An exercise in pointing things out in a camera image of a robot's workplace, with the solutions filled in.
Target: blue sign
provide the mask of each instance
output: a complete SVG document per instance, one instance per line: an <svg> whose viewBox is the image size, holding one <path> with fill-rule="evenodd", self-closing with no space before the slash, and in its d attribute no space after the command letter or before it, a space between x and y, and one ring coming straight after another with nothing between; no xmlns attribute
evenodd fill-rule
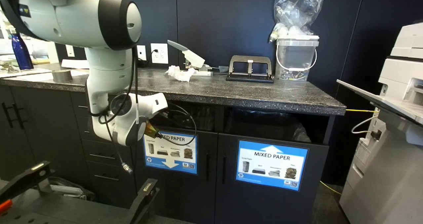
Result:
<svg viewBox="0 0 423 224"><path fill-rule="evenodd" d="M299 190L307 149L239 141L236 179Z"/></svg>
<svg viewBox="0 0 423 224"><path fill-rule="evenodd" d="M185 144L192 135L161 132L167 139ZM145 165L197 174L197 137L186 146L178 146L163 138L144 136Z"/></svg>

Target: cabinet handle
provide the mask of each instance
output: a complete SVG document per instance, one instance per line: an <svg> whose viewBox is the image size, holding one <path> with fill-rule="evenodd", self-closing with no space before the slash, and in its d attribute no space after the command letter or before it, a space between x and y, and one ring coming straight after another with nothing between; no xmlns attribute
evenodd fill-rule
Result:
<svg viewBox="0 0 423 224"><path fill-rule="evenodd" d="M209 181L209 174L210 174L210 155L206 154L206 181Z"/></svg>
<svg viewBox="0 0 423 224"><path fill-rule="evenodd" d="M104 156L104 155L94 155L94 154L90 154L90 156L94 156L94 157L98 157L98 158L104 158L104 159L109 159L109 160L115 160L115 157L109 157L109 156Z"/></svg>
<svg viewBox="0 0 423 224"><path fill-rule="evenodd" d="M21 114L19 113L19 110L22 110L23 108L18 108L18 106L16 106L15 103L12 103L13 109L15 110L16 113L16 118L18 119L18 123L19 126L21 127L21 129L24 129L24 123L27 122L26 120L22 120Z"/></svg>
<svg viewBox="0 0 423 224"><path fill-rule="evenodd" d="M6 119L7 119L7 122L9 123L10 128L13 128L12 122L15 121L16 119L11 120L9 116L9 112L7 111L8 109L11 109L12 107L6 107L6 104L4 102L1 103L1 106L3 107L3 111L4 111L4 114L6 115Z"/></svg>
<svg viewBox="0 0 423 224"><path fill-rule="evenodd" d="M223 164L222 164L222 184L225 184L226 179L226 156L223 156Z"/></svg>
<svg viewBox="0 0 423 224"><path fill-rule="evenodd" d="M115 178L110 178L110 177L106 177L106 176L101 176L101 175L94 175L97 178L102 178L102 179L108 179L108 180L113 180L113 181L119 181L119 179L115 179Z"/></svg>

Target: printer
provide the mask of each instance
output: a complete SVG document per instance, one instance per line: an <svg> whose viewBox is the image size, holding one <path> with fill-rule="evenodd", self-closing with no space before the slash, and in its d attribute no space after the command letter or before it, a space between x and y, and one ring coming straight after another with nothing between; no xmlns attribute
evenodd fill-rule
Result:
<svg viewBox="0 0 423 224"><path fill-rule="evenodd" d="M345 215L351 224L421 224L423 23L401 29L385 60L379 95L337 82L379 111L349 169L339 202Z"/></svg>

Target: floor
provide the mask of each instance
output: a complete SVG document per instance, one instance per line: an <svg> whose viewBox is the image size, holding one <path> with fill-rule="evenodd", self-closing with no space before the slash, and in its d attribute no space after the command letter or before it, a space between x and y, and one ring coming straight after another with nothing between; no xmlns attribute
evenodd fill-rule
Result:
<svg viewBox="0 0 423 224"><path fill-rule="evenodd" d="M341 186L329 186L342 193ZM339 206L339 199L339 194L320 184L313 207L313 224L349 224Z"/></svg>

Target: tape roll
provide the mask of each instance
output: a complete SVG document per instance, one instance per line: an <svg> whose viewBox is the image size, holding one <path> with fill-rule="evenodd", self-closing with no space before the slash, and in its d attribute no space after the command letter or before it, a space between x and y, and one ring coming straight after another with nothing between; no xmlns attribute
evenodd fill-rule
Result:
<svg viewBox="0 0 423 224"><path fill-rule="evenodd" d="M65 82L72 80L71 71L68 69L52 71L52 74L54 82Z"/></svg>

